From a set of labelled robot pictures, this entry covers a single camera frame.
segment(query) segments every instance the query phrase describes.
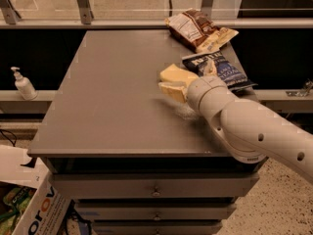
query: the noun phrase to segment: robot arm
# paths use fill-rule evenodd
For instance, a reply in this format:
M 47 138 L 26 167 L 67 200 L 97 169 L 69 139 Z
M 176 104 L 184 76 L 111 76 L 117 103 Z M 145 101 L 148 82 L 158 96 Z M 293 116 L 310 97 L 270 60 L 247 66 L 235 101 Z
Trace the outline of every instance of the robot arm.
M 313 184 L 313 136 L 261 104 L 240 99 L 217 76 L 194 80 L 187 103 L 202 115 L 235 159 L 248 164 L 266 156 Z

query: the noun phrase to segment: gray table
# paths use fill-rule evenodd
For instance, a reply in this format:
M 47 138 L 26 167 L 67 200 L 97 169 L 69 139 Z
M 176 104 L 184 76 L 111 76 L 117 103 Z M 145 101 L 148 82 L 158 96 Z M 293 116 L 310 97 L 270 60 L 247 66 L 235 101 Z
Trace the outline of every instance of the gray table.
M 28 153 L 99 234 L 215 233 L 258 180 L 259 164 L 234 160 L 160 93 L 159 73 L 190 54 L 167 30 L 86 33 Z

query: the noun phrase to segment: snack bag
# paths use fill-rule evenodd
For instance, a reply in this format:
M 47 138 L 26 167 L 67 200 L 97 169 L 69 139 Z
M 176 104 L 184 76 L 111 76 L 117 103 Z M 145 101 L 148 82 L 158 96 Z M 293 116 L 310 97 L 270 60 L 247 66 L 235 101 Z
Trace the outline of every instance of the snack bag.
M 190 9 L 167 18 L 171 34 L 194 52 L 215 52 L 238 34 L 236 30 L 219 27 L 203 12 Z
M 217 75 L 231 91 L 239 91 L 257 85 L 233 67 L 221 51 L 186 56 L 183 57 L 182 61 L 189 71 L 196 73 L 198 76 Z
M 17 186 L 4 196 L 3 202 L 10 207 L 10 210 L 7 213 L 0 214 L 1 235 L 11 235 L 13 233 L 34 193 L 35 190 L 32 188 Z

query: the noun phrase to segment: pump bottle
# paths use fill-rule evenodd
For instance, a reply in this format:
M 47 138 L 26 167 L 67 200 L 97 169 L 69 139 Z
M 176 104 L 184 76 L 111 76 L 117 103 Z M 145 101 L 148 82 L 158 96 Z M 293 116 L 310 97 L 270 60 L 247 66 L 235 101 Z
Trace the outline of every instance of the pump bottle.
M 27 77 L 23 77 L 19 72 L 20 68 L 11 67 L 14 77 L 16 78 L 16 86 L 25 100 L 34 99 L 38 92 L 34 89 Z

